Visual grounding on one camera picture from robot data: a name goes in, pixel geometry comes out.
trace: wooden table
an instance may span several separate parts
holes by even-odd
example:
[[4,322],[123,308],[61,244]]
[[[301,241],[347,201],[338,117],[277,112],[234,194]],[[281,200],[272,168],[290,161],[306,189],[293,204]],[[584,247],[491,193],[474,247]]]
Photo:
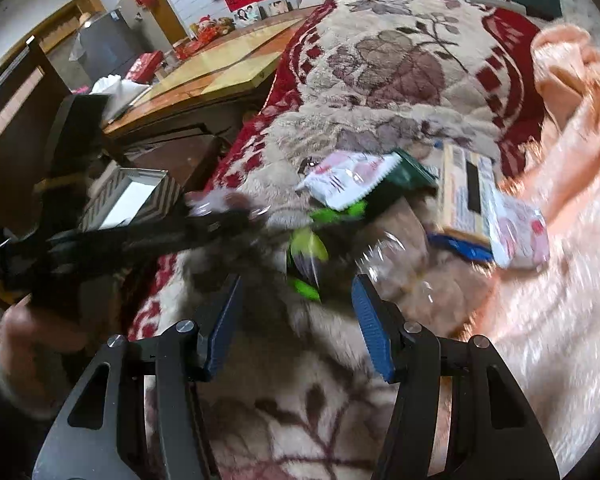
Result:
[[[215,40],[155,84],[150,94],[110,124],[105,134],[128,144],[146,138],[142,130],[159,121],[248,96],[275,72],[286,44],[314,9],[292,10]],[[150,129],[154,136],[174,128],[165,124]]]

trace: silver bolt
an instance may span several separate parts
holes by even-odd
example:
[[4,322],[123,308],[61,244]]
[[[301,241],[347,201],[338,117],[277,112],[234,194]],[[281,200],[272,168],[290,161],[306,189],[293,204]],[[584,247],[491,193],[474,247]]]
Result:
[[196,324],[193,323],[193,321],[185,319],[183,321],[178,322],[178,324],[176,325],[176,330],[184,334],[186,332],[191,332],[195,326]]
[[488,348],[489,340],[483,335],[477,335],[474,337],[474,345],[476,345],[478,348]]
[[107,345],[110,348],[115,348],[116,346],[122,345],[125,339],[126,338],[120,334],[112,335],[109,339],[107,339]]
[[419,334],[422,332],[422,325],[416,321],[405,321],[402,327],[407,334]]

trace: blanket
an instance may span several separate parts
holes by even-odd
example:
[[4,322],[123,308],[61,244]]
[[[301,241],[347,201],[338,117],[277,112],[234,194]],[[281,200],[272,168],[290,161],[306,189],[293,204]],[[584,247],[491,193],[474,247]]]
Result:
[[[266,233],[162,257],[128,334],[152,336],[189,316],[222,270],[243,276],[240,330],[218,378],[199,390],[223,478],[368,478],[394,405],[350,304],[302,300],[279,272],[288,229],[307,224],[311,208],[293,191],[300,162],[400,146],[426,163],[447,140],[515,176],[518,147],[539,138],[543,117],[530,57],[537,32],[513,12],[456,0],[327,2],[298,30],[265,107],[209,184],[269,206]],[[155,443],[150,382],[147,397]]]

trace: picture of couple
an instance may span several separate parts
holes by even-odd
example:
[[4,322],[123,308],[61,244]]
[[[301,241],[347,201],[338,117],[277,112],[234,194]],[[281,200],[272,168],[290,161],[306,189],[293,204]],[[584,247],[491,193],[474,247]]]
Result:
[[248,5],[234,12],[234,22],[237,27],[253,25],[253,23],[259,22],[260,19],[260,7],[258,4]]

